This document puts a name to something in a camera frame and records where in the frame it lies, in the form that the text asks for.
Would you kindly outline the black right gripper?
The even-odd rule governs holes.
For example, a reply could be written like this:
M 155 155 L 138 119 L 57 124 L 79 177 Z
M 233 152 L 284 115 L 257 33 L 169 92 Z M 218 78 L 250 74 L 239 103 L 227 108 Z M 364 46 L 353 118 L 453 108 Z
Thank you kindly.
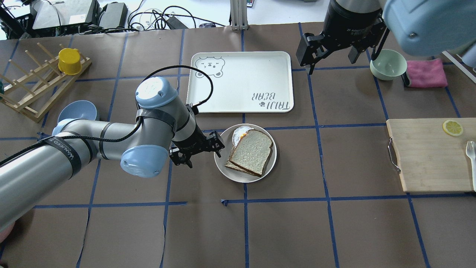
M 350 48 L 348 59 L 351 64 L 356 63 L 368 48 L 373 49 L 371 59 L 375 60 L 389 33 L 380 1 L 331 0 L 322 32 L 319 35 L 302 34 L 296 58 L 308 75 L 314 73 L 319 61 L 346 48 Z

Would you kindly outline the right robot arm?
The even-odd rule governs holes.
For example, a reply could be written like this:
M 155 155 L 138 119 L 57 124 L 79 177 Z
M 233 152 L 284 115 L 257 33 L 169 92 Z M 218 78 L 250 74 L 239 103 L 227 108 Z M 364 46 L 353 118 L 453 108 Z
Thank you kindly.
M 322 32 L 304 33 L 296 58 L 309 74 L 346 48 L 350 63 L 367 48 L 376 60 L 390 32 L 405 53 L 433 56 L 474 41 L 475 12 L 474 0 L 331 0 Z

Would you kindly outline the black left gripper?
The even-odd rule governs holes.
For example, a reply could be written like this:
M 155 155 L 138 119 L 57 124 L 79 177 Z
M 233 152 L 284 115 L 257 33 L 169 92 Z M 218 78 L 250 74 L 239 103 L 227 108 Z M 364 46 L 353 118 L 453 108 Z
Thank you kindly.
M 191 157 L 200 154 L 203 151 L 215 152 L 221 157 L 221 150 L 225 148 L 224 141 L 217 131 L 212 131 L 208 136 L 196 127 L 192 135 L 182 141 L 172 141 L 172 147 L 169 149 L 169 157 L 175 166 L 181 164 L 192 168 Z

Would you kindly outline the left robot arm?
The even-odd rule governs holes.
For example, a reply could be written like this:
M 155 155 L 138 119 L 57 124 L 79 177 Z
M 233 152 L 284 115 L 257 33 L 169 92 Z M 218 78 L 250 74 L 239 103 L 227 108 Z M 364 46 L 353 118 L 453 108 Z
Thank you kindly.
M 192 155 L 219 154 L 225 147 L 217 132 L 202 133 L 192 108 L 166 78 L 145 79 L 135 99 L 139 106 L 135 124 L 63 120 L 56 135 L 1 164 L 1 230 L 96 158 L 118 160 L 125 172 L 153 178 L 169 159 L 191 167 Z

